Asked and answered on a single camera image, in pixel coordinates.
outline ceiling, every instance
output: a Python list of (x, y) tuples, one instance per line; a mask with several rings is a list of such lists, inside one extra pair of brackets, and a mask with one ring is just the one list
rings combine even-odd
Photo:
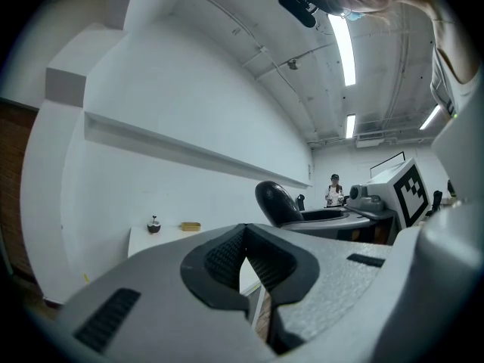
[[(247, 69), (313, 148), (344, 140), (351, 113), (357, 115), (355, 133), (384, 131), (391, 141), (432, 139), (444, 126), (438, 115), (426, 131), (418, 130), (436, 102), (430, 93), (432, 25), (417, 9), (396, 5), (388, 23), (376, 17), (349, 21), (356, 66), (356, 85), (349, 87), (321, 12), (314, 29), (278, 0), (179, 0), (173, 14)], [(298, 70), (287, 65), (294, 58)]]

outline air vent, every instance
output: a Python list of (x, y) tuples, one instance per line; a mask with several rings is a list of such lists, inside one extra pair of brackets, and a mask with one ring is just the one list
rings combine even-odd
[(81, 343), (103, 352), (114, 338), (141, 294), (118, 289), (74, 334)]
[(382, 132), (366, 133), (359, 135), (356, 140), (357, 148), (376, 147), (385, 141), (385, 136)]
[(374, 139), (378, 139), (378, 138), (383, 138), (383, 133), (381, 133), (381, 132), (378, 132), (378, 133), (366, 133), (364, 135), (359, 135), (358, 136), (358, 140), (362, 140), (362, 141), (365, 141), (365, 140), (374, 140)]

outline person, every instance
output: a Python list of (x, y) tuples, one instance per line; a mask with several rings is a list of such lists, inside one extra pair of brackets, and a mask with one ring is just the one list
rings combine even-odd
[(343, 187), (340, 185), (340, 177), (334, 173), (331, 176), (331, 185), (326, 190), (326, 201), (328, 207), (341, 206), (343, 204)]
[(319, 0), (329, 14), (382, 16), (394, 3), (412, 5), (432, 21), (436, 39), (430, 90), (448, 116), (484, 95), (482, 63), (461, 22), (443, 0)]

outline small plant pot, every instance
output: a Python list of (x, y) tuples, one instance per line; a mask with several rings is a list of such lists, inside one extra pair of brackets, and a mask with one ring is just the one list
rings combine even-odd
[(157, 232), (160, 232), (161, 224), (158, 221), (152, 221), (147, 224), (147, 227), (151, 234), (156, 234)]

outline pipe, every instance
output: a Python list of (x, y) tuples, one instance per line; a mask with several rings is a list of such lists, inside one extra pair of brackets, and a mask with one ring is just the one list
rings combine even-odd
[(264, 50), (260, 50), (257, 54), (255, 54), (253, 57), (251, 57), (247, 62), (245, 62), (244, 64), (241, 65), (241, 67), (245, 67), (247, 64), (249, 64), (250, 62), (254, 61), (258, 56), (260, 56), (260, 54), (262, 54), (263, 52), (265, 52), (266, 48), (264, 48)]
[[(434, 137), (425, 137), (425, 138), (406, 138), (406, 139), (403, 139), (403, 140), (399, 140), (397, 139), (397, 137), (390, 137), (390, 138), (385, 138), (381, 144), (385, 144), (385, 143), (389, 143), (391, 145), (400, 145), (400, 144), (422, 144), (424, 142), (432, 142), (434, 140)], [(311, 146), (312, 149), (314, 150), (317, 150), (317, 149), (321, 149), (323, 148), (323, 146), (325, 145), (329, 145), (329, 144), (336, 144), (336, 143), (346, 143), (346, 144), (351, 144), (353, 142), (353, 139), (352, 138), (338, 138), (337, 140), (334, 139), (334, 140), (328, 140), (328, 141), (319, 141), (319, 142), (315, 142), (315, 141), (311, 141), (310, 143), (308, 144), (313, 144), (313, 146)]]
[[(418, 126), (407, 126), (407, 127), (404, 127), (404, 128), (394, 128), (394, 129), (387, 129), (387, 130), (374, 130), (374, 131), (369, 131), (369, 132), (365, 132), (365, 133), (355, 133), (353, 135), (353, 138), (333, 137), (333, 138), (326, 138), (326, 139), (317, 140), (317, 141), (308, 141), (307, 144), (330, 144), (330, 143), (345, 141), (345, 140), (346, 141), (352, 141), (352, 140), (354, 140), (354, 137), (358, 137), (358, 136), (361, 136), (361, 135), (367, 135), (369, 133), (382, 133), (385, 141), (389, 141), (389, 140), (393, 140), (393, 139), (398, 141), (397, 137), (389, 137), (389, 136), (385, 136), (385, 134), (407, 131), (407, 130), (417, 130), (417, 129), (419, 129)], [(411, 139), (407, 138), (407, 139), (400, 140), (400, 141), (413, 141), (413, 140), (415, 140), (415, 141), (419, 141), (419, 140), (426, 141), (426, 140), (433, 140), (433, 139), (434, 139), (434, 137), (419, 137), (419, 138), (411, 138)]]
[(381, 128), (384, 129), (388, 125), (388, 120), (392, 118), (395, 112), (396, 103), (399, 98), (400, 90), (402, 89), (403, 79), (405, 71), (408, 65), (408, 51), (410, 48), (410, 36), (409, 36), (409, 25), (408, 25), (408, 11), (407, 8), (402, 6), (402, 16), (403, 16), (403, 32), (402, 32), (402, 47), (400, 48), (400, 64), (399, 64), (399, 75), (396, 79), (395, 86), (393, 87), (392, 99), (390, 100), (388, 110), (385, 114), (385, 121), (383, 121)]
[(428, 114), (428, 112), (418, 111), (418, 112), (414, 112), (414, 113), (405, 114), (404, 116), (397, 116), (397, 117), (392, 117), (392, 118), (388, 118), (388, 119), (383, 118), (383, 119), (373, 119), (371, 121), (362, 121), (362, 122), (358, 123), (356, 126), (363, 125), (363, 124), (381, 123), (383, 121), (387, 121), (387, 120), (391, 120), (391, 119), (401, 119), (401, 118), (407, 118), (407, 117), (416, 116), (416, 115), (424, 116), (426, 114)]
[[(217, 7), (220, 11), (224, 12), (227, 16), (229, 16), (235, 23), (237, 23), (240, 28), (242, 28), (252, 39), (253, 41), (256, 43), (257, 47), (259, 48), (259, 50), (265, 48), (263, 45), (261, 45), (259, 42), (257, 42), (257, 39), (256, 37), (254, 36), (253, 32), (250, 31), (250, 29), (244, 24), (242, 23), (242, 21), (240, 21), (240, 19), (238, 19), (235, 14), (232, 14), (228, 9), (224, 8), (222, 5), (220, 5), (218, 2), (216, 2), (215, 0), (207, 0), (209, 3), (211, 3), (212, 5), (214, 5), (215, 7)], [(279, 75), (281, 76), (281, 78), (287, 83), (287, 85), (292, 89), (292, 91), (294, 92), (294, 94), (298, 97), (299, 99), (299, 102), (302, 104), (302, 107), (304, 108), (305, 112), (306, 112), (306, 116), (308, 117), (309, 119), (309, 122), (311, 123), (311, 127), (312, 129), (315, 131), (316, 130), (316, 125), (313, 121), (313, 119), (309, 116), (309, 112), (308, 112), (308, 109), (306, 107), (306, 105), (304, 104), (304, 102), (301, 101), (301, 98), (300, 96), (297, 94), (296, 92), (296, 89), (289, 83), (289, 81), (286, 79), (286, 77), (284, 76), (284, 74), (282, 73), (281, 69), (279, 68), (278, 64), (274, 61), (274, 59), (272, 59), (271, 55), (269, 54), (269, 52), (267, 51), (267, 49), (265, 48), (266, 52), (263, 52), (264, 55), (267, 56), (267, 58), (271, 61), (272, 65), (275, 67), (275, 69), (277, 70), (277, 72), (279, 73)]]
[[(282, 64), (280, 64), (280, 65), (279, 65), (279, 67), (286, 67), (286, 66), (287, 66), (287, 64), (288, 64), (289, 62), (291, 62), (293, 59), (300, 60), (300, 59), (302, 59), (303, 57), (305, 57), (306, 55), (312, 54), (312, 53), (314, 53), (314, 52), (315, 52), (315, 51), (317, 51), (317, 50), (321, 50), (322, 48), (326, 48), (326, 47), (329, 47), (329, 46), (331, 46), (331, 45), (335, 45), (335, 44), (336, 44), (336, 43), (332, 42), (332, 43), (328, 43), (328, 44), (326, 44), (326, 45), (322, 45), (322, 46), (317, 47), (317, 48), (313, 48), (312, 50), (309, 50), (309, 51), (307, 51), (307, 52), (305, 52), (305, 53), (303, 53), (303, 54), (301, 54), (301, 55), (297, 55), (296, 57), (292, 57), (292, 58), (290, 58), (290, 59), (286, 60), (285, 62), (283, 62)], [(275, 68), (274, 68), (274, 69), (271, 69), (271, 70), (269, 70), (269, 71), (266, 71), (265, 73), (262, 73), (260, 76), (256, 77), (256, 81), (261, 80), (262, 78), (264, 78), (265, 76), (267, 76), (267, 75), (269, 75), (269, 74), (273, 73), (274, 71), (276, 71), (276, 69), (275, 69)]]
[[(431, 126), (427, 126), (426, 130), (429, 130), (431, 128), (438, 128), (442, 126), (441, 124), (435, 124), (435, 125), (431, 125)], [(392, 132), (401, 132), (401, 131), (407, 131), (407, 130), (418, 130), (420, 129), (420, 126), (404, 126), (404, 127), (401, 127), (401, 128), (393, 128), (393, 129), (385, 129), (385, 130), (378, 130), (378, 129), (375, 129), (375, 130), (370, 130), (370, 131), (366, 131), (366, 132), (363, 132), (363, 133), (355, 133), (354, 135), (355, 136), (361, 136), (361, 135), (367, 135), (368, 133), (392, 133)]]

